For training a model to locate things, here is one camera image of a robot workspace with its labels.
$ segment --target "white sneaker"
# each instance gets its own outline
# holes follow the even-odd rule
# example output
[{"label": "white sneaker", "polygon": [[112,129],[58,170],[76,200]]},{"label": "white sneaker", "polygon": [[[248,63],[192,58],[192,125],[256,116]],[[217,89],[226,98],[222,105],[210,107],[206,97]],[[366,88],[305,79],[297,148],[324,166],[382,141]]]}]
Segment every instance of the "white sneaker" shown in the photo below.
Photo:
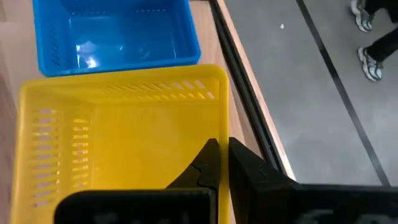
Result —
[{"label": "white sneaker", "polygon": [[381,80],[381,70],[383,68],[382,63],[371,58],[368,55],[366,48],[358,49],[358,57],[362,61],[362,71],[365,73],[366,78],[372,82]]},{"label": "white sneaker", "polygon": [[351,1],[351,12],[355,15],[355,23],[363,32],[369,32],[372,30],[372,21],[374,15],[370,15],[365,11],[363,6],[364,0],[352,0]]}]

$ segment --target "floor line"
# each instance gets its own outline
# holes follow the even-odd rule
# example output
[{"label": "floor line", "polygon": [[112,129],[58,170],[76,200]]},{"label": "floor line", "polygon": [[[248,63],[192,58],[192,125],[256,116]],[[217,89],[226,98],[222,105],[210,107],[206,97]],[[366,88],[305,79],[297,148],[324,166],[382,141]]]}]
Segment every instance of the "floor line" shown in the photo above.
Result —
[{"label": "floor line", "polygon": [[338,93],[340,94],[341,99],[343,100],[344,106],[347,109],[347,112],[355,126],[356,131],[358,132],[358,136],[361,139],[361,142],[372,162],[373,168],[376,171],[377,177],[379,178],[380,182],[384,186],[391,186],[390,182],[387,178],[386,173],[384,172],[384,169],[380,163],[380,160],[374,151],[374,148],[368,138],[368,135],[366,134],[363,125],[361,121],[359,120],[358,114],[356,113],[354,106],[351,102],[351,100],[348,97],[347,91],[343,85],[343,82],[340,79],[340,76],[337,73],[337,70],[331,61],[331,58],[329,56],[328,51],[325,48],[325,45],[323,44],[323,41],[320,37],[320,34],[315,27],[314,22],[312,21],[311,15],[303,2],[303,0],[296,0],[298,7],[301,10],[301,13],[305,19],[305,23],[307,23],[308,28],[310,29],[310,32],[312,34],[312,37],[315,39],[315,42],[317,43],[318,50],[322,55],[323,61],[326,64],[326,67],[328,68],[328,71],[330,73],[331,78],[333,79],[333,82],[338,90]]}]

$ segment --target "plastic basket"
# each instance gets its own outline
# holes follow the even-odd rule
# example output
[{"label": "plastic basket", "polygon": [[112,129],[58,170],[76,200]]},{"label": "plastic basket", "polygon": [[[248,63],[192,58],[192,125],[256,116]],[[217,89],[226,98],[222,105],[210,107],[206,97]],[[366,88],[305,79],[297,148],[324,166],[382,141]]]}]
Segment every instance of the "plastic basket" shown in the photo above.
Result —
[{"label": "plastic basket", "polygon": [[164,189],[209,138],[228,223],[228,78],[215,65],[34,80],[21,89],[12,224],[52,222],[82,190]]},{"label": "plastic basket", "polygon": [[188,0],[33,0],[48,77],[193,65],[200,48]]}]

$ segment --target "wooden table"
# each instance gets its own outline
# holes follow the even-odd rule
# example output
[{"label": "wooden table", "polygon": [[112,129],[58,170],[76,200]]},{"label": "wooden table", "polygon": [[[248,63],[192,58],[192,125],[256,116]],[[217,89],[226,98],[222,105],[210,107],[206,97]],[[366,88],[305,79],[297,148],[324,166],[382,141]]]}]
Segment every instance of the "wooden table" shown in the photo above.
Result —
[{"label": "wooden table", "polygon": [[[272,137],[284,163],[288,175],[294,178],[289,162],[285,156],[282,143],[277,135],[274,123],[268,112],[249,61],[239,41],[228,10],[222,0],[219,5],[223,11],[230,32],[234,38],[245,69],[250,77],[264,116],[270,127]],[[215,63],[228,71],[209,2],[191,1],[190,7],[197,35],[200,41],[202,56],[200,63]],[[15,147],[16,107],[19,88],[22,83],[31,79],[43,78],[37,67],[35,32],[33,25],[31,0],[2,0],[0,5],[0,224],[8,223],[11,200],[12,166]],[[236,137],[257,155],[261,156],[259,147],[249,124],[235,85],[230,79],[229,89],[229,133]]]}]

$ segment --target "person's leg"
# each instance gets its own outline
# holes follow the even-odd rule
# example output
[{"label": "person's leg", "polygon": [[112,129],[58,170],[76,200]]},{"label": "person's leg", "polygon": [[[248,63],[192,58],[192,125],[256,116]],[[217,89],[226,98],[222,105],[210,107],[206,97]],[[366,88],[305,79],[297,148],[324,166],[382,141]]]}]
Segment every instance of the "person's leg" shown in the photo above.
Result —
[{"label": "person's leg", "polygon": [[358,50],[358,57],[362,61],[363,72],[372,81],[379,81],[382,77],[382,62],[398,49],[398,28],[381,37],[372,45]]},{"label": "person's leg", "polygon": [[355,23],[363,32],[372,30],[374,14],[384,7],[387,0],[352,0],[351,11],[355,15]]},{"label": "person's leg", "polygon": [[398,49],[398,28],[366,47],[368,54],[377,62],[383,62]]},{"label": "person's leg", "polygon": [[374,15],[379,9],[384,7],[385,1],[383,0],[366,0],[364,10],[370,15]]}]

